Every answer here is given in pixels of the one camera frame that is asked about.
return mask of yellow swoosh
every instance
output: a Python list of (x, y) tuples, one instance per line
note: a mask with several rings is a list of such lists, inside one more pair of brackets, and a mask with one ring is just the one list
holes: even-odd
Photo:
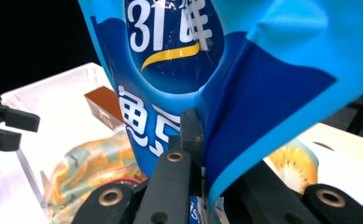
[(192, 46), (179, 49), (167, 49), (158, 53), (154, 53), (146, 59), (146, 61), (143, 63), (143, 66), (141, 67), (141, 70), (152, 63), (193, 56), (199, 52), (199, 48), (199, 42), (197, 42)]

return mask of plastic wrapper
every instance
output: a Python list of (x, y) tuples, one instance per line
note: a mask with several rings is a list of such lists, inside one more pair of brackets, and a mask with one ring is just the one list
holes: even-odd
[(195, 107), (208, 208), (258, 161), (363, 94), (363, 1), (79, 0), (151, 176)]
[(319, 160), (298, 139), (276, 149), (265, 162), (290, 189), (301, 195), (307, 187), (318, 183)]
[(74, 147), (58, 163), (45, 187), (49, 223), (71, 223), (91, 192), (104, 184), (117, 182), (134, 188), (145, 179), (124, 128), (110, 138)]

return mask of black background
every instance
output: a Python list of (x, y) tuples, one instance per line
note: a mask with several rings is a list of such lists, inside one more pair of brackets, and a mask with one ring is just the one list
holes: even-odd
[(0, 0), (0, 94), (90, 62), (77, 0)]

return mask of white box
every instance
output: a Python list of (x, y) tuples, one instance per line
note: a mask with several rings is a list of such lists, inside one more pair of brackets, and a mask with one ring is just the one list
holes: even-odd
[(17, 155), (24, 172), (42, 202), (44, 184), (65, 153), (85, 142), (109, 137), (113, 132), (93, 116), (84, 94), (101, 86), (112, 87), (104, 69), (88, 63), (36, 83), (1, 94), (3, 105), (37, 114), (37, 133), (22, 133)]

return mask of blue plastic bag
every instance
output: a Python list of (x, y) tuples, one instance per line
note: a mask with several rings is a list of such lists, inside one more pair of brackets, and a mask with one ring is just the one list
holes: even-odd
[(208, 205), (363, 94), (363, 0), (79, 0), (150, 176), (179, 115), (204, 131)]

